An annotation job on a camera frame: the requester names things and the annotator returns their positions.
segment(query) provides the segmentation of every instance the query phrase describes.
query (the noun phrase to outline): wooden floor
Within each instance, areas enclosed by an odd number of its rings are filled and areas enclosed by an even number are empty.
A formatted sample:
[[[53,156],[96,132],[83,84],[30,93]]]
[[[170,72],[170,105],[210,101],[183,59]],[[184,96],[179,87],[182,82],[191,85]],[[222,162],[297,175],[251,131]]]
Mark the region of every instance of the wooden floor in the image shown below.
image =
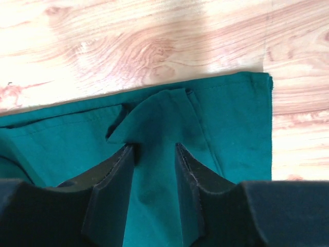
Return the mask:
[[[329,179],[328,0],[2,0],[0,114],[269,72],[273,179]]]

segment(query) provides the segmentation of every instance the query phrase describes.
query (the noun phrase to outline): green fabric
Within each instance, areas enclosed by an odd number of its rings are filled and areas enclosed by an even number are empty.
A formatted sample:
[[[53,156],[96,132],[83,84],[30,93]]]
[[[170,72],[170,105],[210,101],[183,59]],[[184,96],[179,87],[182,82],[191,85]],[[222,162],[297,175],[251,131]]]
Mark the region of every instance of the green fabric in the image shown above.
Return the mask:
[[[271,91],[241,72],[1,117],[0,176],[57,186],[137,143],[123,246],[181,246],[175,143],[234,183],[270,180]]]

